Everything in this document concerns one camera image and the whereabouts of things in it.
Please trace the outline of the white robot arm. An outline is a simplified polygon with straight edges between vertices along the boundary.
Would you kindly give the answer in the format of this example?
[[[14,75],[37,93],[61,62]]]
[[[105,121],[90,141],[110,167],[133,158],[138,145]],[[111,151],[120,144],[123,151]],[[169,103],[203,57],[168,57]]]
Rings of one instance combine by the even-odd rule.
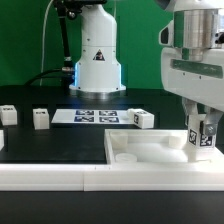
[[[154,1],[173,14],[159,33],[163,87],[183,98],[187,117],[204,105],[198,128],[213,136],[224,115],[224,0]],[[123,90],[115,18],[96,1],[85,2],[81,16],[82,54],[70,89],[87,97]]]

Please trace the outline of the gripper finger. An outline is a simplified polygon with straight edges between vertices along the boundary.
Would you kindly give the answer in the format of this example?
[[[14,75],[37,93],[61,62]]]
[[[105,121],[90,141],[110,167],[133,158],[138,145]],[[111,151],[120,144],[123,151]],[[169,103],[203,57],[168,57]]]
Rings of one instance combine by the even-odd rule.
[[[195,101],[182,98],[182,106],[185,113],[185,123],[189,123],[189,118],[191,116],[197,116],[198,115],[198,105]]]
[[[205,107],[206,116],[202,121],[202,133],[206,136],[217,134],[218,123],[223,116],[223,112],[212,107]]]

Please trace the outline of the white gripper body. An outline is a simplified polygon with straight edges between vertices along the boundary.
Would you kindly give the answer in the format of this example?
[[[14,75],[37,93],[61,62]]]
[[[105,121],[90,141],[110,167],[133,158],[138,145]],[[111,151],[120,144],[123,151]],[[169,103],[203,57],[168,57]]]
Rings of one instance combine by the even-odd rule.
[[[161,53],[166,91],[224,112],[224,49],[210,49],[201,62],[186,61],[174,48]]]

